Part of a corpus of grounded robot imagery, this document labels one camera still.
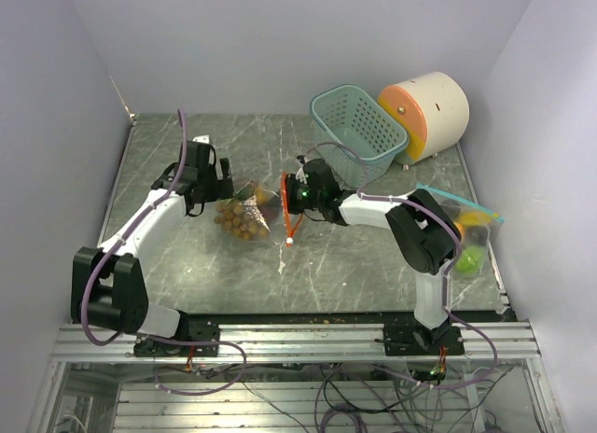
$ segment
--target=gray cable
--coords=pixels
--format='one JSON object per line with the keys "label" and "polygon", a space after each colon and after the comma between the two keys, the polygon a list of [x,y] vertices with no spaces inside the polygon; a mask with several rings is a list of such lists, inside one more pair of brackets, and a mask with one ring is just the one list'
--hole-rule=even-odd
{"label": "gray cable", "polygon": [[276,407],[276,406],[273,404],[273,402],[272,402],[271,400],[269,400],[269,399],[268,399],[268,398],[266,398],[265,396],[262,396],[262,395],[260,395],[259,393],[255,392],[255,391],[253,391],[251,388],[249,388],[249,387],[246,385],[246,383],[245,383],[245,382],[241,381],[241,384],[242,384],[242,385],[243,385],[243,386],[246,388],[246,390],[247,390],[249,393],[251,393],[251,394],[253,394],[253,395],[257,396],[258,398],[260,398],[261,400],[263,400],[264,402],[266,402],[268,405],[270,405],[270,406],[271,406],[271,407],[272,407],[274,410],[276,410],[276,411],[277,411],[277,412],[279,412],[280,414],[283,414],[284,416],[288,416],[290,419],[292,419],[292,420],[293,420],[293,421],[295,421],[297,424],[299,424],[299,425],[302,427],[302,429],[303,429],[303,430],[305,430],[305,432],[306,432],[306,433],[311,433],[311,432],[310,432],[310,431],[307,429],[307,427],[306,427],[306,426],[305,426],[303,423],[301,423],[301,422],[300,422],[300,420],[299,420],[299,419],[297,419],[295,416],[293,416],[293,415],[292,415],[292,414],[290,414],[289,412],[285,412],[284,410],[282,410],[282,409],[280,409],[280,408]]}

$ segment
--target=plastic basket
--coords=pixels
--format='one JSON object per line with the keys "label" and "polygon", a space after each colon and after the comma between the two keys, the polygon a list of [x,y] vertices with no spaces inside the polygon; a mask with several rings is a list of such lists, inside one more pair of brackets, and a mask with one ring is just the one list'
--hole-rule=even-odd
{"label": "plastic basket", "polygon": [[[407,132],[366,92],[342,85],[311,100],[315,142],[333,141],[350,147],[363,159],[368,181],[379,178],[392,160],[409,144]],[[334,146],[317,148],[338,176],[353,188],[365,184],[360,161]]]}

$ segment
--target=green ball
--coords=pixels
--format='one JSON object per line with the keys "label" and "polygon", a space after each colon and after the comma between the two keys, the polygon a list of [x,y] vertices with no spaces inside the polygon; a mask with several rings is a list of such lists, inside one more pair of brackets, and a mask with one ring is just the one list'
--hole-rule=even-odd
{"label": "green ball", "polygon": [[485,259],[485,248],[471,245],[463,251],[462,256],[456,262],[456,271],[461,274],[472,274],[478,272],[483,266]]}

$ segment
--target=cylindrical container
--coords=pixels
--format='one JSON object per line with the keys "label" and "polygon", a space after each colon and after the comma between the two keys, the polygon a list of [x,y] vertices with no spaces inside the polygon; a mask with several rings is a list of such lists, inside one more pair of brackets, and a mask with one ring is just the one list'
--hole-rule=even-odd
{"label": "cylindrical container", "polygon": [[401,164],[413,164],[453,146],[468,124],[465,93],[441,72],[387,86],[378,103],[409,134],[409,146],[396,156]]}

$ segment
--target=metal rail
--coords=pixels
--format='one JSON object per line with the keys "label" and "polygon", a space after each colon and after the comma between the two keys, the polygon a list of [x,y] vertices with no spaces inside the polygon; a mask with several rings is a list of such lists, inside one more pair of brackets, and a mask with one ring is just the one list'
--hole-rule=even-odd
{"label": "metal rail", "polygon": [[[535,336],[528,322],[475,323],[497,347],[502,359],[540,357]],[[404,357],[386,356],[383,345],[374,342],[383,338],[382,324],[346,325],[220,325],[220,340],[239,344],[251,363],[325,363],[325,362],[389,362]],[[488,360],[493,358],[489,344],[472,330],[463,326],[465,346],[463,356],[449,356],[449,360]],[[109,331],[95,328],[100,338]],[[61,328],[51,360],[56,362],[96,363],[185,363],[184,356],[135,357],[132,349],[136,337],[122,335],[106,347],[97,347],[85,337],[79,325]],[[435,361],[436,356],[410,356],[413,361]],[[238,363],[239,352],[221,346],[216,357],[202,357],[201,363]]]}

